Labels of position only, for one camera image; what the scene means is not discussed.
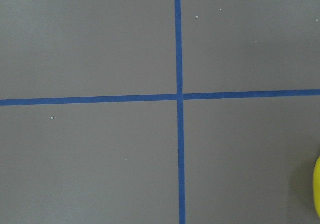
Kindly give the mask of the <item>yellow mango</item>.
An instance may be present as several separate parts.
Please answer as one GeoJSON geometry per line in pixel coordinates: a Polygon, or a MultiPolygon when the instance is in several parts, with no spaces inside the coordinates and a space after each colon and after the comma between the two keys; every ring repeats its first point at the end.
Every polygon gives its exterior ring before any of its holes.
{"type": "Polygon", "coordinates": [[[314,208],[318,216],[320,216],[320,157],[317,161],[313,170],[313,200],[314,208]]]}

